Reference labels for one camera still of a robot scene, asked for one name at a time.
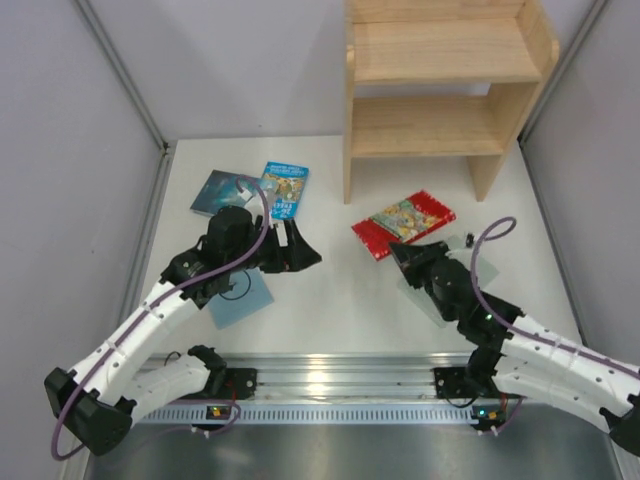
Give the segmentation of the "red illustrated book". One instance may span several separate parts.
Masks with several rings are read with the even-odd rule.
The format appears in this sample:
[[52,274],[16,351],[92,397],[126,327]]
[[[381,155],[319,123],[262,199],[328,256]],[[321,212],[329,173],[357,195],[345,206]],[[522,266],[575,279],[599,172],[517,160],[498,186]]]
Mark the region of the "red illustrated book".
[[351,229],[376,261],[391,254],[390,244],[412,244],[456,220],[456,214],[420,190],[354,224]]

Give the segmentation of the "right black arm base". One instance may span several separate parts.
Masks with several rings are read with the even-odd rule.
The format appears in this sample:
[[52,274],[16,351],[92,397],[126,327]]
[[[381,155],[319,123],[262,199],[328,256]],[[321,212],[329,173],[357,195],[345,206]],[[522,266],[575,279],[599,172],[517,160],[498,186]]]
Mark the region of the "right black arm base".
[[476,400],[477,389],[467,380],[462,366],[436,367],[432,370],[436,397],[440,400]]

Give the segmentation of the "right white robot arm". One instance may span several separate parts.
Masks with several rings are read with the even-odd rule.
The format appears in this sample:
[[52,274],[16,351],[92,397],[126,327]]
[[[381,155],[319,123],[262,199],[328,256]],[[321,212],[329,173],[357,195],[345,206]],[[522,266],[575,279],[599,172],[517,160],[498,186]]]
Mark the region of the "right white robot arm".
[[639,453],[639,369],[569,341],[519,307],[475,291],[469,269],[444,242],[393,242],[392,258],[409,287],[424,292],[440,318],[475,350],[463,369],[477,397],[505,394],[551,405]]

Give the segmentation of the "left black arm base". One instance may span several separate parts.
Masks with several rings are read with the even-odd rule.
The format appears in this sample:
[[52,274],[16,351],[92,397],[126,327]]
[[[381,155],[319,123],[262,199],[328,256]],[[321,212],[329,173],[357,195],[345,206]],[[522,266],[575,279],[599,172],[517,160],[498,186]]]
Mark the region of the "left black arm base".
[[254,368],[227,368],[213,380],[209,397],[223,400],[248,400],[254,397],[258,371]]

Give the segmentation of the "pale green Great Gatsby book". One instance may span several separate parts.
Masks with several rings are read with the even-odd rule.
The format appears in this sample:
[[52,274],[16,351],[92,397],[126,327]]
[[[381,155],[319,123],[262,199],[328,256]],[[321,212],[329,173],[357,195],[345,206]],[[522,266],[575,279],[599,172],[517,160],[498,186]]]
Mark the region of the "pale green Great Gatsby book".
[[[470,267],[471,249],[465,246],[465,240],[462,237],[453,235],[444,240],[449,251],[446,253],[448,257],[459,260],[466,268]],[[489,262],[484,256],[480,255],[477,261],[477,275],[479,286],[481,288],[489,285],[496,277],[499,276],[499,270]],[[414,289],[404,278],[400,278],[397,282],[399,291],[418,309],[420,309],[435,325],[439,328],[445,328],[447,322],[440,315],[434,301],[423,289]]]

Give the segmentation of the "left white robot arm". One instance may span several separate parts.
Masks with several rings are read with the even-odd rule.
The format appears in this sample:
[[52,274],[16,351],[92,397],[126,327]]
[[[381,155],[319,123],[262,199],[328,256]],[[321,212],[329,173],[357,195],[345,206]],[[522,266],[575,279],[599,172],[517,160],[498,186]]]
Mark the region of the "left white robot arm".
[[149,295],[109,338],[70,369],[56,367],[47,375],[44,388],[56,418],[52,457],[65,458],[58,450],[63,430],[101,456],[159,408],[182,398],[223,398],[227,363],[212,347],[196,345],[161,368],[140,369],[171,333],[230,291],[232,274],[294,273],[321,260],[294,220],[272,226],[263,214],[221,209],[196,244],[171,259]]

